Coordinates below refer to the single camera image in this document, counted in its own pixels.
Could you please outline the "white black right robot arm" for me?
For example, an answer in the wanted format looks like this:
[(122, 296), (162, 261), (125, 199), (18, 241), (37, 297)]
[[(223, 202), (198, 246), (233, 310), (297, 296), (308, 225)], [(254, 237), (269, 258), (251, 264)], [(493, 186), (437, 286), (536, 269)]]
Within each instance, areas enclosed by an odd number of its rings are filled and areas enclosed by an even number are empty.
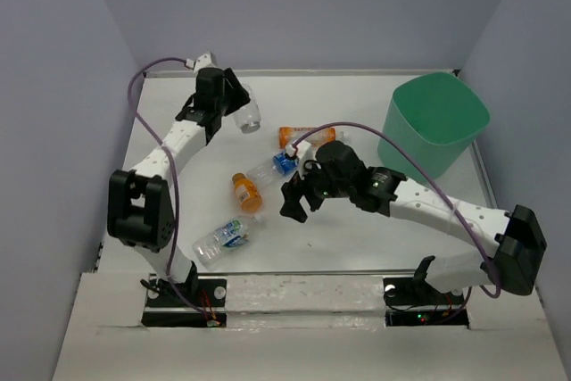
[(297, 171), (281, 187), (284, 217), (303, 223), (326, 199), (346, 198), (362, 211), (411, 221), (473, 246), (456, 256), (426, 256), (410, 281), (418, 301), (472, 286), (520, 296), (534, 290), (547, 242), (533, 210), (517, 205), (502, 211), (439, 195), (396, 170), (366, 166), (340, 141), (319, 148), (306, 141), (288, 145), (285, 158), (295, 161)]

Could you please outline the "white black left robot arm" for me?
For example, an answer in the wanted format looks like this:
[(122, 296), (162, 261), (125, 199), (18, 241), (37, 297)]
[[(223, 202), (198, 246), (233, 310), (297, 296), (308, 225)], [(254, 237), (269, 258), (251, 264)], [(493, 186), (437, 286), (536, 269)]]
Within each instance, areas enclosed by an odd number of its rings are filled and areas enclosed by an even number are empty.
[(198, 290), (197, 267), (177, 244), (178, 174), (211, 142), (222, 119), (249, 102), (232, 69), (201, 68), (169, 133), (136, 166), (115, 170), (109, 179), (108, 235), (147, 261), (176, 304), (189, 304)]

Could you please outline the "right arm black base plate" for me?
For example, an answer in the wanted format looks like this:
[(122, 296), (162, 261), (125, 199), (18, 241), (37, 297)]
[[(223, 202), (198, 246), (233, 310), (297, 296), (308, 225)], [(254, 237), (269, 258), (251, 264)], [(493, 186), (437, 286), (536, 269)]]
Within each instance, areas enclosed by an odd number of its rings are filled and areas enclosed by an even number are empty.
[(386, 277), (383, 288), (387, 327), (469, 327), (464, 294), (443, 294), (412, 277)]

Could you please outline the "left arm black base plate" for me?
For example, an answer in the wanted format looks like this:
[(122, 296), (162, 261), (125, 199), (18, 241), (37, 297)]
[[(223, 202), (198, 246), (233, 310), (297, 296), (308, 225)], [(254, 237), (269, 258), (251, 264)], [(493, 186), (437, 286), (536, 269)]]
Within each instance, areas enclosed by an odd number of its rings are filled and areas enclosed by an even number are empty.
[(198, 289), (180, 300), (169, 283), (151, 275), (141, 279), (145, 289), (145, 305), (141, 323), (144, 327), (219, 328), (227, 325), (226, 297), (228, 282), (223, 277), (199, 277)]

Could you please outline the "clear jar with silver rim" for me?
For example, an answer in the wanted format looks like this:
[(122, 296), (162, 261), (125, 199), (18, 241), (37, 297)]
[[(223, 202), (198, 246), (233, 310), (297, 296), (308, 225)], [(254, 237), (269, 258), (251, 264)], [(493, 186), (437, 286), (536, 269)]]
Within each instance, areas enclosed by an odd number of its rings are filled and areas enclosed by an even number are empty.
[(258, 131), (261, 127), (261, 111), (252, 89), (243, 84), (250, 101), (232, 114), (236, 127), (245, 135)]

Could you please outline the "clear bottle green blue label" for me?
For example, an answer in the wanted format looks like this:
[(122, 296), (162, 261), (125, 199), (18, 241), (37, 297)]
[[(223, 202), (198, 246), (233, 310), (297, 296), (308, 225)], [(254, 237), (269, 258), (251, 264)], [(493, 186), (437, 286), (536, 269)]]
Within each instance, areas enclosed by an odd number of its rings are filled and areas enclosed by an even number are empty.
[(194, 254), (206, 269), (211, 269), (253, 241), (263, 225), (264, 219), (260, 214), (236, 216), (195, 241)]

